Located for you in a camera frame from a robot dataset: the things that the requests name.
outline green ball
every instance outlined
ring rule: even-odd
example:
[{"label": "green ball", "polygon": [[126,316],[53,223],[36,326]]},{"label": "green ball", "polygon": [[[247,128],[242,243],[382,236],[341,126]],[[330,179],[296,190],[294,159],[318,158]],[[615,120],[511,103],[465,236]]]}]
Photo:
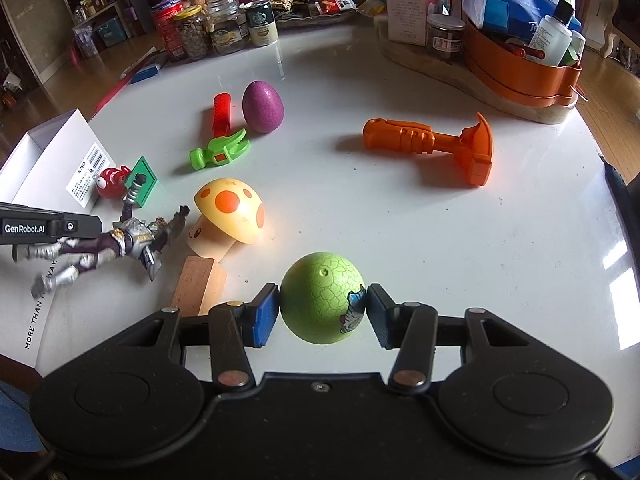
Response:
[{"label": "green ball", "polygon": [[335,343],[351,335],[364,310],[362,276],[337,254],[300,258],[280,285],[282,319],[295,335],[310,343]]}]

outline wooden floor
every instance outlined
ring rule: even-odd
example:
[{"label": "wooden floor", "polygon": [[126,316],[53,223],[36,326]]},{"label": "wooden floor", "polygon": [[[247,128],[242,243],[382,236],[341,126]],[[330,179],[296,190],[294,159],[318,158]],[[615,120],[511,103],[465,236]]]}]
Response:
[{"label": "wooden floor", "polygon": [[[148,34],[112,46],[79,68],[65,66],[15,108],[0,112],[0,164],[26,130],[44,121],[73,108],[89,120],[120,73],[152,46],[160,47],[161,41]],[[589,102],[578,102],[578,110],[606,159],[628,182],[640,173],[640,80],[595,52],[585,51],[582,65],[579,83]]]}]

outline orange toy hammer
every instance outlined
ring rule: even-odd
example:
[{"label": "orange toy hammer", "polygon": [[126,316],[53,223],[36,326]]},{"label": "orange toy hammer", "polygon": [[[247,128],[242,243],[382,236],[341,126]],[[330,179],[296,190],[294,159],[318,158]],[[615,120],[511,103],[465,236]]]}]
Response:
[{"label": "orange toy hammer", "polygon": [[382,149],[403,153],[453,153],[453,159],[466,171],[466,181],[484,186],[491,171],[494,138],[491,126],[482,114],[479,123],[462,130],[459,137],[437,134],[420,123],[372,119],[364,125],[364,145],[370,150]]}]

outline starbucks can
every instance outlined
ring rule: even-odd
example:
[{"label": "starbucks can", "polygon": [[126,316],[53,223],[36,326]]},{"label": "starbucks can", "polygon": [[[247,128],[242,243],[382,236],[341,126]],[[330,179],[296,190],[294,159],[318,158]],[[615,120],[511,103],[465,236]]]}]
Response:
[{"label": "starbucks can", "polygon": [[278,39],[278,27],[268,0],[256,0],[244,6],[249,34],[255,46],[265,46]]}]

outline action figure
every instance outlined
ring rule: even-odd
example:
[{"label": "action figure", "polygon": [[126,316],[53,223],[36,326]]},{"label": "action figure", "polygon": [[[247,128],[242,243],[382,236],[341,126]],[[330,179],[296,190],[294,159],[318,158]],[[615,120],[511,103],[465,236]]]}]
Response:
[{"label": "action figure", "polygon": [[122,214],[119,222],[113,223],[113,229],[102,233],[91,240],[79,238],[62,238],[55,244],[43,245],[14,245],[14,261],[45,258],[53,260],[60,254],[81,254],[78,261],[63,267],[51,277],[39,274],[31,287],[31,295],[39,298],[59,286],[71,285],[82,272],[94,270],[122,256],[130,256],[140,260],[148,273],[149,279],[154,280],[161,267],[158,255],[165,245],[171,243],[180,235],[184,228],[185,218],[189,214],[187,206],[180,206],[180,211],[169,222],[157,218],[149,225],[133,218],[132,206],[136,197],[146,182],[142,173],[136,175],[135,180],[122,199]]}]

